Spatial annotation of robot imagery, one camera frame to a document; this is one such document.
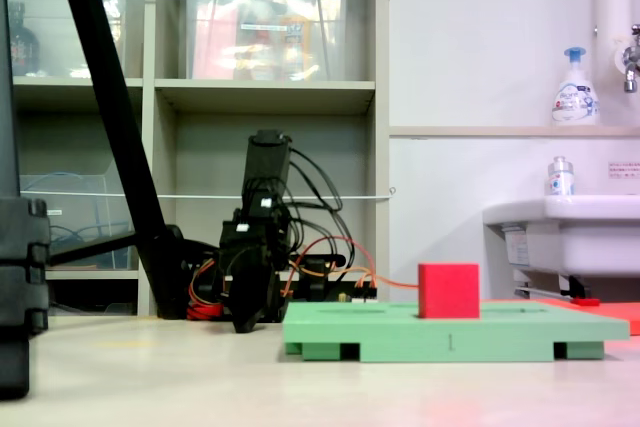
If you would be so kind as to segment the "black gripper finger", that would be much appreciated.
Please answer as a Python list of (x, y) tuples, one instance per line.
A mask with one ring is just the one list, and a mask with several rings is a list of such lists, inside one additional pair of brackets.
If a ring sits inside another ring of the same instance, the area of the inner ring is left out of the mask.
[(233, 275), (232, 317), (237, 333), (248, 333), (253, 328), (252, 284), (248, 275)]
[(268, 271), (259, 277), (256, 287), (255, 313), (252, 322), (272, 322), (274, 317), (274, 272)]

